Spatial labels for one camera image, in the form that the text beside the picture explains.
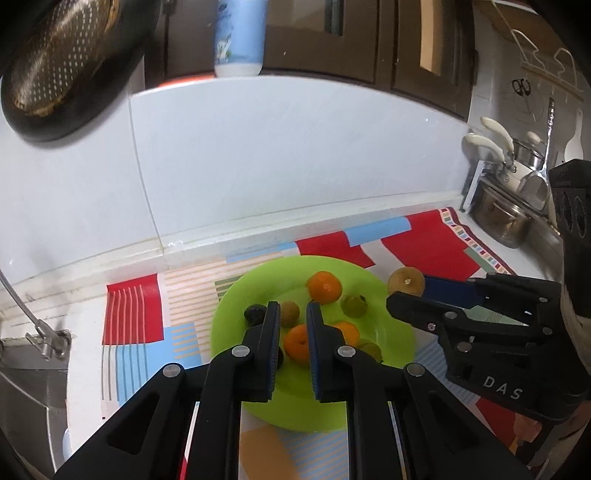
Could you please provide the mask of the white rice spoon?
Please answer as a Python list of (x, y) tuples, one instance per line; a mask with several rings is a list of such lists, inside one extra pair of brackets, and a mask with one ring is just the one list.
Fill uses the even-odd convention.
[(568, 140), (564, 151), (564, 162), (571, 160), (583, 160), (584, 151), (582, 143), (583, 111), (576, 111), (575, 130), (573, 136)]

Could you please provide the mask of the speckled yellow-brown fruit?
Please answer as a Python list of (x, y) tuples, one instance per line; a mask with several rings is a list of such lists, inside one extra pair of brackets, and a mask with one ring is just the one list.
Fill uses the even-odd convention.
[(426, 288), (423, 273), (414, 267), (402, 267), (391, 274), (387, 282), (389, 294), (396, 292), (421, 297)]

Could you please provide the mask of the blue white bottle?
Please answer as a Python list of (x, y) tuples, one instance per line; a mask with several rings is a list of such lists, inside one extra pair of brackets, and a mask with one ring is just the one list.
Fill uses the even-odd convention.
[(263, 69), (266, 0), (218, 1), (213, 43), (215, 76), (250, 77)]

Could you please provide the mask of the orange citrus fruit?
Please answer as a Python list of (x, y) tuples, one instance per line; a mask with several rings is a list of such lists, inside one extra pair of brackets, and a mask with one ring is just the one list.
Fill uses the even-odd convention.
[(361, 340), (361, 335), (355, 324), (348, 321), (339, 321), (337, 323), (333, 323), (332, 327), (341, 331), (346, 345), (352, 346), (354, 348), (358, 347)]

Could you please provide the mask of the black scissors on wall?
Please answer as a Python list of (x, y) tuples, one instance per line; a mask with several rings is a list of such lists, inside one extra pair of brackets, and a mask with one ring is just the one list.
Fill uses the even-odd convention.
[(528, 97), (532, 93), (531, 84), (526, 78), (513, 79), (511, 85), (514, 93), (519, 97)]

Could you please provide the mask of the stainless steel sink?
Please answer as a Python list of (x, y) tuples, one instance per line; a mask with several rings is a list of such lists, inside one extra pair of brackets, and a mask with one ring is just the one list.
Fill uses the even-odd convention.
[(68, 363), (68, 356), (44, 359), (25, 339), (1, 342), (1, 430), (40, 479), (65, 462)]

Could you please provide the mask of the yellow-green round fruit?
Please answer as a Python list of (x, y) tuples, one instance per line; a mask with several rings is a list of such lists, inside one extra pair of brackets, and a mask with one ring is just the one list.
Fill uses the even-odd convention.
[(382, 350), (376, 343), (363, 341), (358, 345), (358, 349), (370, 355), (376, 362), (383, 362)]

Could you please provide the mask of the dark wooden cabinet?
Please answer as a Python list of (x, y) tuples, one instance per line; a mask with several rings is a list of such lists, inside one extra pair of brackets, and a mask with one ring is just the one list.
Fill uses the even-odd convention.
[[(166, 1), (145, 82), (211, 74), (217, 2)], [(358, 82), (467, 119), (475, 82), (469, 1), (270, 1), (263, 71)]]

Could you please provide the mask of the stainless steel pot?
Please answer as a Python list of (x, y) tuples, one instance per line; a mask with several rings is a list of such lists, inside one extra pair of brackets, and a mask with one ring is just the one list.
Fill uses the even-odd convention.
[(487, 185), (477, 192), (477, 204), (471, 212), (481, 229), (500, 244), (519, 248), (526, 240), (533, 220)]

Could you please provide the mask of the dark purple plum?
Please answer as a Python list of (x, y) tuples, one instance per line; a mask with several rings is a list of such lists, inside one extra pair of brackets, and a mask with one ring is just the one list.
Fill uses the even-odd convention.
[(277, 348), (277, 355), (276, 355), (276, 370), (279, 371), (281, 366), (283, 366), (284, 355), (283, 349), (278, 347)]
[(266, 305), (249, 305), (249, 307), (246, 307), (245, 311), (243, 311), (243, 317), (249, 327), (263, 324), (264, 318), (266, 318)]

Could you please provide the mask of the brownish green round fruit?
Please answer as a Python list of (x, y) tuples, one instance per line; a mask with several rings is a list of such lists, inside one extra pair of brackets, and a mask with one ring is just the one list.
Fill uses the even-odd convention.
[(287, 300), (280, 303), (280, 326), (293, 328), (300, 318), (300, 307), (294, 301)]

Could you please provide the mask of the metal slotted spatula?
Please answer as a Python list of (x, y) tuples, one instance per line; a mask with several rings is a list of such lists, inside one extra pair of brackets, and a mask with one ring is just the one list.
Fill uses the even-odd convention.
[(529, 175), (525, 176), (520, 181), (518, 188), (518, 195), (521, 197), (521, 199), (532, 209), (538, 212), (542, 212), (544, 210), (550, 194), (548, 182), (548, 163), (551, 150), (552, 133), (555, 123), (555, 112), (555, 100), (553, 97), (550, 97), (548, 102), (544, 162), (540, 169), (534, 170)]

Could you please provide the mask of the small orange citrus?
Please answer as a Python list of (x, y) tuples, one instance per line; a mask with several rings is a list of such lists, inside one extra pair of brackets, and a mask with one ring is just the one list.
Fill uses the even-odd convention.
[(300, 324), (291, 328), (283, 338), (283, 350), (295, 364), (310, 365), (307, 326)]

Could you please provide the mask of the golden perforated strainer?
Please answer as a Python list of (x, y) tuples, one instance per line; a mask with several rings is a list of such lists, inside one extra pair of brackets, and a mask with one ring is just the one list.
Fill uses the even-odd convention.
[(27, 116), (47, 116), (95, 60), (99, 42), (114, 25), (118, 1), (60, 1), (43, 18), (11, 62), (3, 86)]

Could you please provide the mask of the small orange mandarin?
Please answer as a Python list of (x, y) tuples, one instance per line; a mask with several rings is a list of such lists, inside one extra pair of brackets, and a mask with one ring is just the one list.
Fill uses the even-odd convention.
[(342, 296), (342, 283), (329, 271), (318, 271), (305, 283), (311, 300), (319, 304), (338, 301)]

